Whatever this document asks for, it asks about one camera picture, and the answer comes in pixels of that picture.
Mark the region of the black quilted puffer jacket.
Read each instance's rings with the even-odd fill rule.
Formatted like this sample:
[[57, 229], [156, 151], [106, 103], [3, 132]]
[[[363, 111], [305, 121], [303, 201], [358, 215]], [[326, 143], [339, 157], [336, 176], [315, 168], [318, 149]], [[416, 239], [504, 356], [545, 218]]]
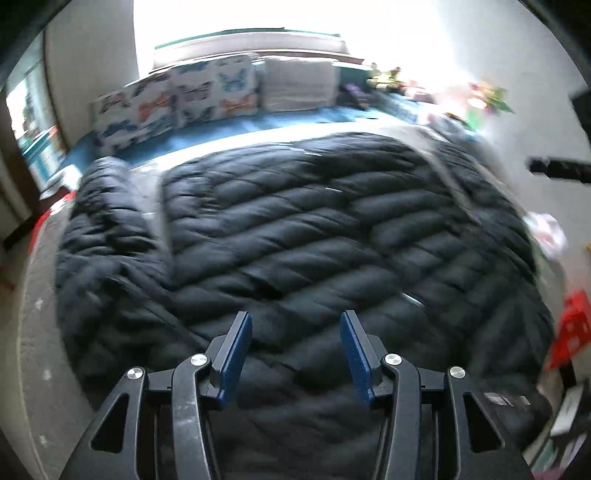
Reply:
[[363, 479], [379, 417], [353, 392], [353, 310], [415, 366], [464, 368], [520, 447], [552, 409], [552, 318], [512, 202], [461, 149], [367, 133], [219, 152], [160, 180], [162, 236], [117, 158], [85, 171], [57, 256], [57, 321], [98, 407], [134, 366], [170, 369], [235, 315], [253, 335], [238, 406], [213, 418], [231, 479]]

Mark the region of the red plastic stool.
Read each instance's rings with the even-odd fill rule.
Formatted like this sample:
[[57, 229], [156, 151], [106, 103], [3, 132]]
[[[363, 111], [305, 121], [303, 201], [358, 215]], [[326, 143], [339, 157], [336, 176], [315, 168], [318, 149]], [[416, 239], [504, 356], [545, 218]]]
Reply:
[[589, 345], [590, 300], [584, 290], [578, 290], [564, 299], [564, 310], [550, 349], [547, 369], [551, 371], [565, 366]]

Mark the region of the grey quilted mattress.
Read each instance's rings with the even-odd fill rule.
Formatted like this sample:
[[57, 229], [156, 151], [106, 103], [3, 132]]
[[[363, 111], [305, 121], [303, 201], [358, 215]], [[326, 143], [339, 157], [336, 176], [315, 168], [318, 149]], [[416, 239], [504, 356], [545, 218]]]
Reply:
[[[160, 180], [170, 169], [219, 152], [351, 133], [392, 138], [426, 155], [433, 153], [440, 142], [454, 145], [425, 127], [399, 121], [366, 120], [296, 125], [231, 136], [178, 150], [135, 167], [120, 160], [128, 165], [132, 181], [138, 186], [149, 227], [156, 236], [162, 236]], [[96, 409], [90, 405], [71, 368], [57, 321], [57, 256], [75, 199], [49, 216], [34, 242], [20, 310], [24, 405], [41, 463], [50, 478], [59, 475]]]

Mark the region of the stuffed toys on sill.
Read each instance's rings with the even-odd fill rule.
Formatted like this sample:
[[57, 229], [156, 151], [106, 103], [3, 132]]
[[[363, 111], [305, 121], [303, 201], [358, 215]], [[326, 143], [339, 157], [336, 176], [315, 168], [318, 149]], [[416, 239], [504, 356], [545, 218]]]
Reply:
[[394, 67], [394, 69], [385, 71], [380, 70], [376, 63], [373, 63], [370, 67], [372, 68], [372, 71], [370, 71], [370, 77], [367, 80], [370, 89], [385, 93], [406, 94], [408, 85], [405, 81], [400, 79], [400, 67]]

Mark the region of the purple toy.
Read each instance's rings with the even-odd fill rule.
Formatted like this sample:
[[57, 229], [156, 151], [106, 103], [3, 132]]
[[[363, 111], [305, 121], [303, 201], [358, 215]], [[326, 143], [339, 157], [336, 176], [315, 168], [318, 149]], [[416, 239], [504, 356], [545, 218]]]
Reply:
[[359, 110], [368, 110], [370, 102], [368, 95], [356, 84], [348, 83], [339, 86], [339, 103]]

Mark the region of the right butterfly print pillow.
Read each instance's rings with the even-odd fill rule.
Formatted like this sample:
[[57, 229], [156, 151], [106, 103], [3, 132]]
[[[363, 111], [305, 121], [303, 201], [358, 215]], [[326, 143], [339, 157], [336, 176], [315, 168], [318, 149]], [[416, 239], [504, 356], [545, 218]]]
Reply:
[[256, 115], [256, 68], [246, 54], [172, 67], [170, 82], [176, 126]]

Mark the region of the butterfly print pillow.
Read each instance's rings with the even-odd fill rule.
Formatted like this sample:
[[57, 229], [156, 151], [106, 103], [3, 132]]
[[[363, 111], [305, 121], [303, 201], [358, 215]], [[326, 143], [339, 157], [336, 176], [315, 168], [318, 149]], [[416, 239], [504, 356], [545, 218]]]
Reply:
[[246, 54], [172, 67], [170, 82], [176, 126], [256, 115], [256, 68]]
[[175, 127], [171, 76], [166, 70], [97, 97], [92, 128], [101, 156], [136, 145]]

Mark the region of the left butterfly print pillow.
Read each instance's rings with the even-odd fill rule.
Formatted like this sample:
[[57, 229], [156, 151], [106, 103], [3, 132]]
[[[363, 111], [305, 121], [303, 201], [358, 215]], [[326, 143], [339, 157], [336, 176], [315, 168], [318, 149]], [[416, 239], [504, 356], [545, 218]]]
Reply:
[[101, 156], [136, 145], [175, 127], [171, 76], [166, 70], [97, 97], [92, 128]]

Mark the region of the plain white pillow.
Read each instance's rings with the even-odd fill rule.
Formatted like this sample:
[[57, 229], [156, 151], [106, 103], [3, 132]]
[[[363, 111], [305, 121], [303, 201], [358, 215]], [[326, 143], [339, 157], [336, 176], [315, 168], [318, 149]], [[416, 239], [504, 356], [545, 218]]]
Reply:
[[264, 60], [260, 102], [266, 111], [331, 107], [338, 93], [339, 71], [333, 59], [270, 56]]

